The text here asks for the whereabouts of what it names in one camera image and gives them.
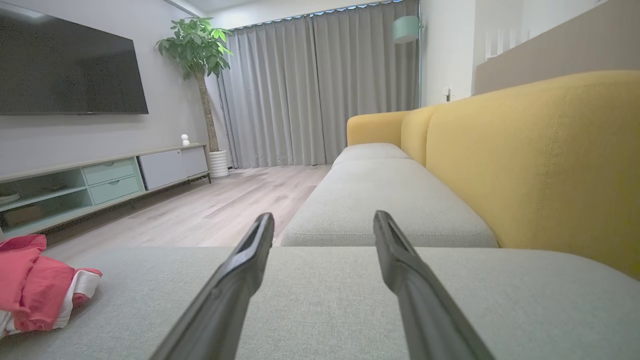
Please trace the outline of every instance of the gray sofa cushion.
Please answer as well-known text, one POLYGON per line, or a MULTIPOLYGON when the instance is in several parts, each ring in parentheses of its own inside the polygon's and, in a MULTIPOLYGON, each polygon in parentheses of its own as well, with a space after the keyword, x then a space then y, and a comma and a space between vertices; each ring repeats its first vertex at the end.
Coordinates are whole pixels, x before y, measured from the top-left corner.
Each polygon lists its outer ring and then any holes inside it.
POLYGON ((382 159, 410 159, 410 157, 392 143, 362 143, 346 147, 333 164, 343 161, 382 159))
POLYGON ((334 165, 282 234, 283 246, 373 246, 373 216, 388 211, 418 247, 498 247, 488 225, 413 160, 334 165))
MULTIPOLYGON (((637 359, 640 282, 577 256, 418 248, 497 360, 637 359)), ((69 325, 0 341, 0 359, 147 359, 228 248, 110 250, 69 325)), ((271 249, 237 359, 407 359, 374 247, 271 249)))

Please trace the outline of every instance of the sofa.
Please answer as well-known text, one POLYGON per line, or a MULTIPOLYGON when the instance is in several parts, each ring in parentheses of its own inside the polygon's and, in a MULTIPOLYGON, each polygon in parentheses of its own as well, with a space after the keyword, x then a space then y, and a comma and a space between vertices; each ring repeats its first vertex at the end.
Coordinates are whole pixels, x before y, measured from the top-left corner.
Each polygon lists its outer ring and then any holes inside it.
MULTIPOLYGON (((497 360, 637 359, 638 99, 640 72, 599 72, 349 120, 236 358, 408 359, 372 240, 384 209, 497 360)), ((78 259, 104 274, 94 298, 64 329, 2 339, 0 359, 147 359, 230 251, 78 259)))
POLYGON ((348 147, 283 246, 566 252, 640 277, 640 72, 603 71, 349 119, 348 147))

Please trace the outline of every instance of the drawer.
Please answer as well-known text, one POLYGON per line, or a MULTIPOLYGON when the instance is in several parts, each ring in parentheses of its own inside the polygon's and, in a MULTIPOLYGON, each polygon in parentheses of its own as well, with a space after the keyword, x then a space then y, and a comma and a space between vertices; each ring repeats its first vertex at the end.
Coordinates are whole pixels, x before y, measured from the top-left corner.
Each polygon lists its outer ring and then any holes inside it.
POLYGON ((131 159, 112 161, 90 167, 82 168, 87 185, 103 183, 105 181, 118 179, 136 173, 131 159))
POLYGON ((89 188, 91 198, 95 205, 115 200, 119 197, 132 193, 137 193, 139 191, 140 184, 138 183, 138 178, 136 176, 127 177, 126 179, 120 179, 89 188))

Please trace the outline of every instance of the sofa armrest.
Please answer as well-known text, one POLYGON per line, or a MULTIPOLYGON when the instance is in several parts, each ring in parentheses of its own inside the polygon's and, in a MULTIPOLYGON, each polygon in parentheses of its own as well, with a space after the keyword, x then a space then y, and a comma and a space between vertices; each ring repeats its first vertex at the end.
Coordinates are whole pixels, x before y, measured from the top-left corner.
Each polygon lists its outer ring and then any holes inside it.
POLYGON ((347 145, 386 142, 400 147, 402 121, 409 111, 354 116, 347 122, 347 145))

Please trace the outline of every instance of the tv screen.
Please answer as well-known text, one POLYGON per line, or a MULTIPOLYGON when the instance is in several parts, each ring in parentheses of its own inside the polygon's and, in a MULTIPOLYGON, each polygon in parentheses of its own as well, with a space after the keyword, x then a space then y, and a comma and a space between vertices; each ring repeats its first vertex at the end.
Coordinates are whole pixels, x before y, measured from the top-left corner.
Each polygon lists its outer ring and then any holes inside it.
POLYGON ((0 2, 0 115, 148 114, 133 41, 0 2))

